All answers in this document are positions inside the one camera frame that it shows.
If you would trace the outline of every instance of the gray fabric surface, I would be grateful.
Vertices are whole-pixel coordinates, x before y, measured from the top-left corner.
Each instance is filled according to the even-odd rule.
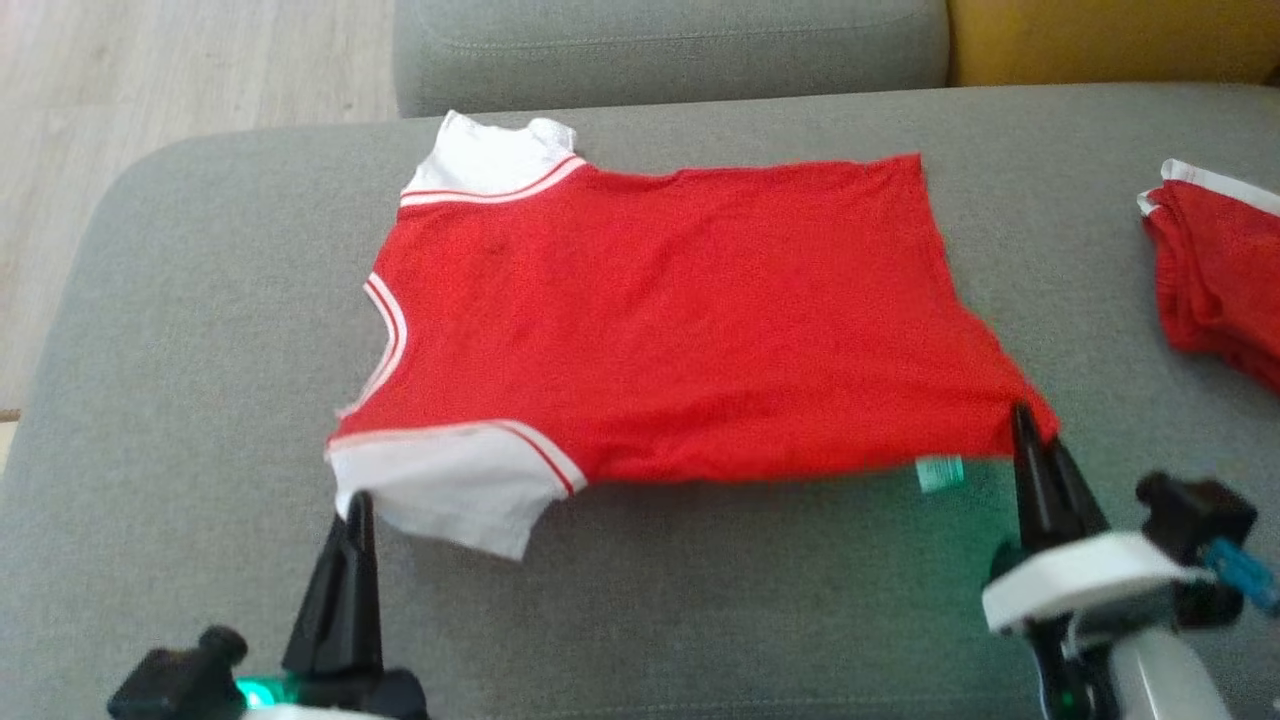
[[[403,117],[938,87],[945,0],[397,0]]]
[[[490,118],[522,123],[526,114]],[[1164,343],[1134,196],[1176,156],[1280,188],[1280,92],[969,88],[554,113],[612,169],[923,151],[957,290],[1060,413],[1103,509],[1152,468],[1217,474],[1280,562],[1280,398]],[[3,487],[0,716],[97,717],[206,623],[274,669],[329,521],[333,409],[381,350],[360,284],[438,120],[183,142],[83,241]],[[1033,717],[988,637],[1006,466],[594,488],[522,565],[380,528],[387,659],[444,719]],[[1242,719],[1280,696],[1276,624],[1196,637]]]

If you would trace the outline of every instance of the folded red garment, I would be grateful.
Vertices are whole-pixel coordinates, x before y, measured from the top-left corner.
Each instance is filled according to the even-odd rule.
[[[451,114],[366,291],[388,345],[328,456],[338,509],[518,557],[598,482],[1009,456],[1057,420],[956,297],[918,155],[604,170],[549,119]]]
[[[1280,393],[1280,196],[1180,160],[1138,197],[1169,343]]]

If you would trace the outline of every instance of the clothing tag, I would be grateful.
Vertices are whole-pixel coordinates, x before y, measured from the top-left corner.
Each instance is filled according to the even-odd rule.
[[[920,457],[915,461],[915,474],[920,478],[920,492],[931,493],[964,484],[964,459]]]

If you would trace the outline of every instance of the blue connector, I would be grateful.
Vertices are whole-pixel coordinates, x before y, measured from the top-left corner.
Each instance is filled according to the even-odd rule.
[[[1252,555],[1231,541],[1217,538],[1208,544],[1204,565],[1263,614],[1280,618],[1280,587],[1276,587],[1275,575]]]

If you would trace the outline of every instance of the red fabric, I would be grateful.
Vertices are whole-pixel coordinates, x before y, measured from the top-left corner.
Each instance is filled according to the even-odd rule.
[[[1280,393],[1280,217],[1176,179],[1147,199],[1169,343],[1221,355]]]
[[[919,156],[586,165],[511,202],[403,208],[375,265],[402,361],[334,439],[490,418],[589,480],[801,479],[1010,456],[1057,419],[956,297]]]

